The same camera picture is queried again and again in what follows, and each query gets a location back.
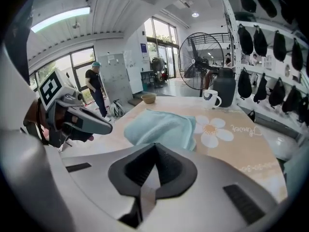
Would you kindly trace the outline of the large black floor fan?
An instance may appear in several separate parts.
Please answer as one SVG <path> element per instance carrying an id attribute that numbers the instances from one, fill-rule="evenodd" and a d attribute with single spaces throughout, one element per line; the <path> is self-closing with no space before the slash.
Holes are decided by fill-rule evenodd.
<path id="1" fill-rule="evenodd" d="M 224 66 L 224 51 L 222 43 L 189 45 L 183 41 L 179 49 L 178 67 L 185 84 L 193 90 L 202 91 L 205 88 L 205 77 L 208 71 L 216 71 Z"/>

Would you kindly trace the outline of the white metal shelving rack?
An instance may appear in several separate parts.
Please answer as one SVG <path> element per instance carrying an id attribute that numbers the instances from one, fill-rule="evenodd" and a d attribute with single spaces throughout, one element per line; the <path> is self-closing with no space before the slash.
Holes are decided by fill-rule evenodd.
<path id="1" fill-rule="evenodd" d="M 279 0 L 272 0 L 275 3 L 275 7 L 280 9 Z M 239 25 L 243 25 L 246 29 L 253 29 L 255 26 L 259 26 L 262 29 L 266 37 L 274 37 L 275 31 L 279 31 L 286 39 L 289 41 L 297 40 L 301 45 L 303 59 L 306 60 L 309 51 L 309 44 L 305 39 L 304 35 L 299 30 L 291 30 L 287 26 L 273 22 L 266 19 L 258 19 L 256 22 L 247 22 L 236 20 L 235 13 L 230 3 L 230 0 L 222 0 L 225 19 L 227 22 L 228 32 L 230 34 L 231 50 L 232 50 L 232 64 L 236 70 L 236 79 L 239 79 L 240 73 L 243 69 L 246 69 L 248 72 L 265 74 L 266 77 L 277 80 L 280 78 L 282 82 L 289 86 L 295 86 L 303 95 L 309 94 L 309 77 L 306 73 L 306 67 L 300 72 L 299 81 L 294 81 L 292 78 L 286 77 L 281 73 L 276 72 L 275 67 L 272 67 L 271 70 L 266 67 L 254 67 L 249 64 L 245 64 L 241 59 L 241 45 L 239 40 L 238 28 Z M 271 108 L 269 103 L 262 101 L 260 103 L 255 103 L 253 98 L 242 99 L 239 94 L 236 94 L 234 97 L 236 104 L 240 108 L 247 110 L 254 110 L 257 114 L 263 115 L 273 122 L 278 122 L 283 124 L 285 127 L 288 127 L 291 130 L 296 131 L 300 136 L 304 138 L 309 138 L 309 127 L 305 123 L 300 123 L 297 121 L 296 114 L 290 113 L 285 115 L 278 108 Z"/>

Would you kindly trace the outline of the person's black shirt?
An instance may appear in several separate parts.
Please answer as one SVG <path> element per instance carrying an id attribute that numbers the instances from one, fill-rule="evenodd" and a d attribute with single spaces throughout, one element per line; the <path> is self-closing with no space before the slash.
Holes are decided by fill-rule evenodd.
<path id="1" fill-rule="evenodd" d="M 17 13 L 5 35 L 4 42 L 8 55 L 23 79 L 30 84 L 27 41 L 32 25 L 33 0 L 28 0 Z"/>

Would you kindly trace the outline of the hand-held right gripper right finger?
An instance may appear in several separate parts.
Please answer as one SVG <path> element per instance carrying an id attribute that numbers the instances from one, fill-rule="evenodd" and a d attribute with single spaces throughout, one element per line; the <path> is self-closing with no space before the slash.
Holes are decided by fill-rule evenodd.
<path id="1" fill-rule="evenodd" d="M 160 188 L 143 232 L 240 232 L 275 207 L 262 186 L 210 156 L 156 144 Z"/>

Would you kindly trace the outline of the dark grey thermos jug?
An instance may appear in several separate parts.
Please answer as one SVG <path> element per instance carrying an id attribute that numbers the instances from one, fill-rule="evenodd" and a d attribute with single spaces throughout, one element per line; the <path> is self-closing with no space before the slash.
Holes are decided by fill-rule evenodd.
<path id="1" fill-rule="evenodd" d="M 229 107 L 234 99 L 236 81 L 235 74 L 231 68 L 223 67 L 216 71 L 208 71 L 205 77 L 205 88 L 215 90 L 221 98 L 220 107 Z"/>

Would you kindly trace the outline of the black mezzanine railing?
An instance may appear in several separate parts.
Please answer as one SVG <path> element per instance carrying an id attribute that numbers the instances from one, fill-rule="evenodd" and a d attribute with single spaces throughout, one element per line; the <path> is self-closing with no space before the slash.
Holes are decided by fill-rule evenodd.
<path id="1" fill-rule="evenodd" d="M 193 42 L 195 45 L 198 44 L 212 44 L 212 43 L 229 43 L 230 37 L 228 33 L 213 33 L 207 34 L 203 32 L 197 32 L 191 34 L 186 39 L 187 43 L 190 45 Z"/>

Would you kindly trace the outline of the brown bowl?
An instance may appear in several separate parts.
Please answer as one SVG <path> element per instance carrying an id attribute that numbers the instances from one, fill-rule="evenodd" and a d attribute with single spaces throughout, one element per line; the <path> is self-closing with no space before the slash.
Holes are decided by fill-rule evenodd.
<path id="1" fill-rule="evenodd" d="M 156 94 L 155 93 L 147 93 L 141 96 L 141 99 L 146 103 L 146 104 L 152 104 L 156 100 Z"/>

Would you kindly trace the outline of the white mug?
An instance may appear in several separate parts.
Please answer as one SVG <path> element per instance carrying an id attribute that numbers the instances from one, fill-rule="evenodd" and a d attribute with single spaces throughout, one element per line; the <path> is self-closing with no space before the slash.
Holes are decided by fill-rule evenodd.
<path id="1" fill-rule="evenodd" d="M 203 107 L 212 109 L 219 107 L 222 104 L 222 99 L 219 97 L 218 92 L 212 89 L 206 89 L 202 93 Z"/>

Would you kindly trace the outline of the beige checkered floral tablecloth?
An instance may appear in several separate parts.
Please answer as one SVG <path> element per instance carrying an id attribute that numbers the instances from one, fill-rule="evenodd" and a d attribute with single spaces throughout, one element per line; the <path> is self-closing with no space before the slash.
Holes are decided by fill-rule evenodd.
<path id="1" fill-rule="evenodd" d="M 194 116 L 198 153 L 226 161 L 263 186 L 278 202 L 287 198 L 283 173 L 268 142 L 236 105 L 207 110 L 201 98 L 172 96 L 159 96 L 153 104 L 141 102 L 116 121 L 107 136 L 108 148 L 120 150 L 131 145 L 124 137 L 124 128 L 145 109 Z"/>

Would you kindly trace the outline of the grey metal locker cabinet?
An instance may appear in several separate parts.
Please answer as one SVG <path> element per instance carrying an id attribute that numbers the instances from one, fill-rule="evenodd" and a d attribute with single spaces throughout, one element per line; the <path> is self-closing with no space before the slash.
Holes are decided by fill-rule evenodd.
<path id="1" fill-rule="evenodd" d="M 110 102 L 119 100 L 121 104 L 127 103 L 133 95 L 123 54 L 100 56 L 98 61 L 101 64 L 101 81 Z"/>

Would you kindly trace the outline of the light blue towel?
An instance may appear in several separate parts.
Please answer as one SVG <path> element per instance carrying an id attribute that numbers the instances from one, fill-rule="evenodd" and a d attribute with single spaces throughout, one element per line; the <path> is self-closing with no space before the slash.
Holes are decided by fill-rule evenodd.
<path id="1" fill-rule="evenodd" d="M 170 112 L 146 109 L 124 129 L 124 137 L 133 145 L 160 143 L 172 149 L 194 151 L 196 119 Z"/>

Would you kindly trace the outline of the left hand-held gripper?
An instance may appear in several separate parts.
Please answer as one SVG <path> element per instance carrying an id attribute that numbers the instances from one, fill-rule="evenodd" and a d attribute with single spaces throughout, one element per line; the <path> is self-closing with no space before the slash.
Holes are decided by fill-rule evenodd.
<path id="1" fill-rule="evenodd" d="M 49 144 L 60 148 L 67 138 L 73 141 L 93 141 L 93 134 L 110 134 L 112 125 L 82 105 L 82 94 L 69 80 L 69 75 L 54 69 L 39 85 L 39 97 L 45 109 L 45 123 L 49 130 Z M 64 133 L 55 127 L 55 111 L 58 101 L 70 107 L 64 117 Z"/>

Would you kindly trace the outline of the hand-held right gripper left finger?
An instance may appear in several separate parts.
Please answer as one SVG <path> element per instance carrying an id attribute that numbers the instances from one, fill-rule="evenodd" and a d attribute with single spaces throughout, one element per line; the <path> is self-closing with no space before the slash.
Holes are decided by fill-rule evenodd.
<path id="1" fill-rule="evenodd" d="M 143 221 L 141 187 L 155 166 L 154 144 L 103 154 L 66 157 L 63 163 L 74 182 L 97 207 L 132 227 Z"/>

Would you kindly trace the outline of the white and grey helmet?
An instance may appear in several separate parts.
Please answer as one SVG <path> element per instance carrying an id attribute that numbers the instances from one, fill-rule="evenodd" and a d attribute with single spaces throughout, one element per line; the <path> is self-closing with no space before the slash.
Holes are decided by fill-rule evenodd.
<path id="1" fill-rule="evenodd" d="M 124 109 L 121 103 L 119 102 L 119 99 L 114 100 L 111 103 L 109 107 L 109 111 L 114 118 L 121 118 L 125 115 Z"/>

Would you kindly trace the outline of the ceiling tube light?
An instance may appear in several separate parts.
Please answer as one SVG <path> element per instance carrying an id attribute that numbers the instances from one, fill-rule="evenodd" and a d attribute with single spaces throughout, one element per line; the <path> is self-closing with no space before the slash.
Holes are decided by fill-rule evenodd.
<path id="1" fill-rule="evenodd" d="M 49 17 L 41 22 L 39 22 L 38 24 L 34 25 L 31 27 L 31 30 L 34 33 L 37 33 L 38 31 L 52 25 L 55 24 L 57 22 L 60 22 L 62 20 L 66 20 L 72 17 L 76 17 L 76 16 L 82 16 L 82 15 L 88 15 L 90 14 L 90 7 L 82 7 L 82 8 L 76 8 L 76 9 L 72 9 L 72 10 L 68 10 L 59 14 L 56 14 L 52 17 Z"/>

